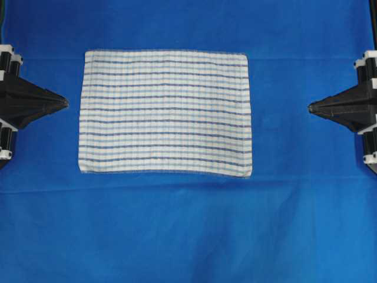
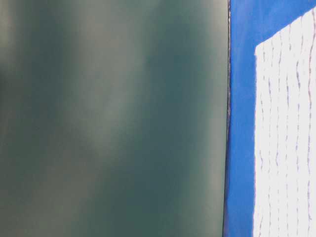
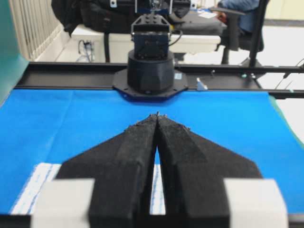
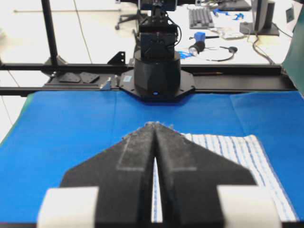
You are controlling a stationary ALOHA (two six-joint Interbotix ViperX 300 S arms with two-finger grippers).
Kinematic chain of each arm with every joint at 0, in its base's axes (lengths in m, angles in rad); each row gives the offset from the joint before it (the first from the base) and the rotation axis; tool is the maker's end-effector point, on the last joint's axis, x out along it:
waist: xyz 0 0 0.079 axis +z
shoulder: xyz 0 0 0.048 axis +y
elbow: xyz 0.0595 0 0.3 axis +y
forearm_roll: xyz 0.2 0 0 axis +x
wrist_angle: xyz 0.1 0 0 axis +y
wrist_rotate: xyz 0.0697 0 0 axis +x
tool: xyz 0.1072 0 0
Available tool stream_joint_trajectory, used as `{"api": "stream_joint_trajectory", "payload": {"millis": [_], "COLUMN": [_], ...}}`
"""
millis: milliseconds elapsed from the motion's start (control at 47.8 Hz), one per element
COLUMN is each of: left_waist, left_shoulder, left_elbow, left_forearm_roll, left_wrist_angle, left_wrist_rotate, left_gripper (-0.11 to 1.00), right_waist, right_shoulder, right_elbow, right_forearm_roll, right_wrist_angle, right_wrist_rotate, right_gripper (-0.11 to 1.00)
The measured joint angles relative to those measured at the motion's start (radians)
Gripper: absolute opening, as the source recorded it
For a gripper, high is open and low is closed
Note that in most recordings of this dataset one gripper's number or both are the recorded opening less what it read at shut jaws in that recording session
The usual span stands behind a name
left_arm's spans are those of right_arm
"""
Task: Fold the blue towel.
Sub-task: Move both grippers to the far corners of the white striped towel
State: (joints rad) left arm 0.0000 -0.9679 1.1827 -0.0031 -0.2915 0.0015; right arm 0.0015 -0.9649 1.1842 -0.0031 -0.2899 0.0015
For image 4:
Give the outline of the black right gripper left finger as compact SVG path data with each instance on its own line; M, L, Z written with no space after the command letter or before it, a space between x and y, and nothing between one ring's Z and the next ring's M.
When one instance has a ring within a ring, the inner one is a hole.
M40 228L139 228L150 222L154 126L67 170L47 190Z

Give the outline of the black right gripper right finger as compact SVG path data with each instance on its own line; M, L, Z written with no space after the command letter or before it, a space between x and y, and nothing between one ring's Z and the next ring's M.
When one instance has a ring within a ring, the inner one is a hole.
M155 126L164 215L175 228L279 228L267 190L244 166Z

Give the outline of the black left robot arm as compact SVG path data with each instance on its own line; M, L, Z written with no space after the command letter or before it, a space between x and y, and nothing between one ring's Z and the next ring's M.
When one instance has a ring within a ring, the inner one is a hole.
M139 24L141 58L144 60L174 59L175 46L179 43L180 27L173 22L169 11L175 11L176 0L139 0L140 10L151 12Z

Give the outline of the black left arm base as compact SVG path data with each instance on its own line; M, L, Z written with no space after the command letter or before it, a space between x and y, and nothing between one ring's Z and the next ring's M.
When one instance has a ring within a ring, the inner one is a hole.
M134 55L134 68L122 73L119 88L145 101L177 100L195 91L193 74L181 70L181 58L144 60Z

